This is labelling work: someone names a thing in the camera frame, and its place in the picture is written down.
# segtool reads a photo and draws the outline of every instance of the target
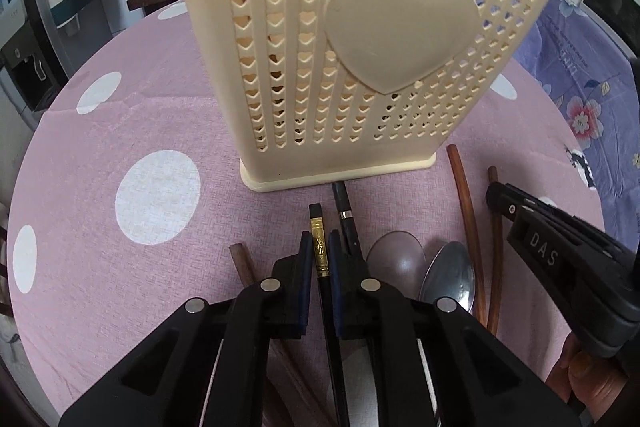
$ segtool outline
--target black chopstick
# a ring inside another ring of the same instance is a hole
[[[334,306],[331,294],[331,278],[329,277],[330,267],[324,240],[322,206],[319,203],[309,205],[309,218],[311,220],[311,234],[314,236],[318,291],[320,293],[324,340],[329,358],[329,374],[331,375],[331,385],[334,391],[335,414],[340,427],[349,427],[349,411],[347,407],[347,394],[344,387],[342,355],[340,353],[340,341],[335,333]]]
[[[344,182],[335,182],[332,183],[331,188],[334,191],[335,207],[338,210],[338,214],[340,214],[340,227],[347,245],[347,251],[353,256],[362,258],[358,230],[356,230],[356,222],[351,214],[347,187]]]

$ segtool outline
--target large raised heart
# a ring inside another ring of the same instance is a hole
[[[474,0],[327,0],[324,29],[351,74],[388,94],[465,50],[481,25]]]

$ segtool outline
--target pink tablecloth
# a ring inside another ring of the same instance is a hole
[[[31,365],[59,412],[191,296],[220,301],[241,283],[228,245],[245,242],[261,275],[297,250],[307,205],[331,188],[257,194],[213,97],[184,4],[125,31],[89,60],[47,111],[24,159],[8,233],[10,290]],[[474,198],[490,285],[486,170],[602,227],[596,192],[553,102],[514,61],[452,134]],[[444,148],[433,168],[349,183],[363,250],[408,230],[433,255],[462,240]],[[506,249],[498,336],[541,377],[568,328],[523,261]],[[312,292],[308,334],[292,343],[316,392],[328,370]],[[273,367],[276,384],[286,384]],[[295,396],[284,392],[300,417]]]

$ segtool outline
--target gold chopstick band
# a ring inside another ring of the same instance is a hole
[[[316,271],[318,272],[318,277],[328,277],[329,260],[326,256],[322,217],[313,217],[311,219],[311,235],[314,236],[314,253],[316,254]]]

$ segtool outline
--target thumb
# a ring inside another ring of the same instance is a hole
[[[610,360],[594,359],[585,351],[569,364],[569,382],[575,396],[598,421],[626,384],[626,376]]]

